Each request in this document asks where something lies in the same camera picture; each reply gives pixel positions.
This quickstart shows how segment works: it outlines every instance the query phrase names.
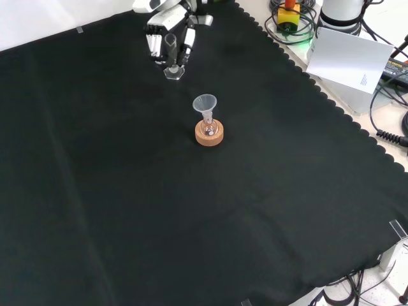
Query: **black cable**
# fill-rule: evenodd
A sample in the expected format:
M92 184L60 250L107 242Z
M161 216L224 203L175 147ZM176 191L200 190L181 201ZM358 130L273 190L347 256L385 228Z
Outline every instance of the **black cable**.
M353 277L353 276L355 276L357 273L358 273L358 271L351 272L350 276ZM327 287L332 287L332 286L338 285L338 284L340 284L341 282L344 282L345 280L347 280L347 277L346 277L346 276L345 276L345 277L342 277L341 279L339 279L339 280L336 281L336 282L331 282L329 285L327 285Z
M389 142L393 142L396 143L402 147L408 147L408 137L406 136L398 136L395 134L391 134L388 132L385 132L383 130L378 129L378 127L375 125L374 120L372 118L372 106L374 104L375 98L377 97L377 95L379 94L379 92L381 91L381 89L384 89L384 86L388 85L389 83L391 83L392 81L394 81L396 78L399 78L400 76L403 75L408 75L408 71L400 73L398 75L393 76L392 78L390 78L387 82L383 83L383 84L379 84L380 88L377 89L377 91L375 92L372 100L371 100L371 104L370 104L370 121L372 126L374 127L374 129L377 131L377 136L384 138L385 140L388 140Z
M332 300L331 298L328 297L328 295L326 294L326 291L323 290L324 299L326 300L328 304L332 306L346 306L346 305L349 305L354 300L353 283L351 282L350 277L348 277L347 280L352 289L351 289L350 295L344 300L340 300L340 301Z
M363 295L364 293L366 293L366 292L368 292L368 291L370 291L370 290L373 290L375 287L377 287L377 286L381 285L383 282L385 282L385 280L390 276L391 272L394 270L395 263L397 263L397 262L394 261L393 266L391 267L391 269L389 270L389 272L387 273L387 275L385 275L385 277L382 279L381 282L379 282L378 284L375 284L374 286L369 287L368 289L364 290L363 292L360 293L360 295Z
M316 4L316 0L303 0L299 3L300 5L300 11L296 11L291 8L286 8L284 4L281 4L280 0L270 0L270 9L272 11L271 17L265 20L265 30L268 32L268 34L276 41L279 43L282 43L283 45L298 45L300 43L305 43L310 41L313 38L314 31L316 31L316 23L314 22L314 19L317 16L317 11L313 9L314 5ZM278 14L278 11L280 8L283 8L287 11L293 11L297 14L300 15L301 20L306 21L306 25L298 29L296 31L287 31L285 28L281 27L277 21L275 16ZM308 38L304 40L298 40L298 41L282 41L275 33L273 33L271 30L268 28L268 22L272 20L276 26L277 30L281 30L283 32L284 36L305 36L309 35Z
M391 272L393 271L393 269L395 267L395 263L396 263L396 261L394 261L393 266L391 267L391 269L389 270L387 275L380 282L378 282L377 284L375 284L372 287L369 287L368 289L364 290L363 292L361 292L361 287L363 285L364 270L358 271L358 272L353 272L352 274L346 275L345 279L343 279L342 281L339 280L337 283L340 284L341 282L347 280L350 283L350 287L351 287L350 295L344 300L335 301L335 300L332 300L331 298L329 298L327 296L327 294L323 291L324 299L326 300L327 303L329 303L332 306L346 306L346 305L349 305L353 301L353 299L354 299L353 306L358 306L360 299L363 300L364 302L368 303L368 304L371 304L372 306L378 306L378 305L373 304L373 303L367 301L366 299L364 299L362 297L362 295L364 293L367 293L367 292L373 290L375 287L379 286L380 284L382 284L390 276ZM357 284L353 280L353 276L355 276L356 274L358 274Z
M391 45L394 47L395 50L397 50L398 52L400 52L401 54L403 54L406 58L408 58L408 55L402 51L401 49L399 49L398 47L394 46L392 43L390 43L388 40L386 40L385 38L383 38L382 36L379 36L376 32L374 32L368 25L367 23L364 21L364 19L361 21L361 24L363 24L363 27L365 28L365 30L369 33L369 35L371 35L371 37L373 35L377 36L380 40L385 41L387 44Z
M398 90L398 86L396 85L394 87L394 91L397 94L397 96L401 99L401 101L404 103L405 106L408 106L408 103L406 102L406 100L404 99L404 97L401 95L401 92Z

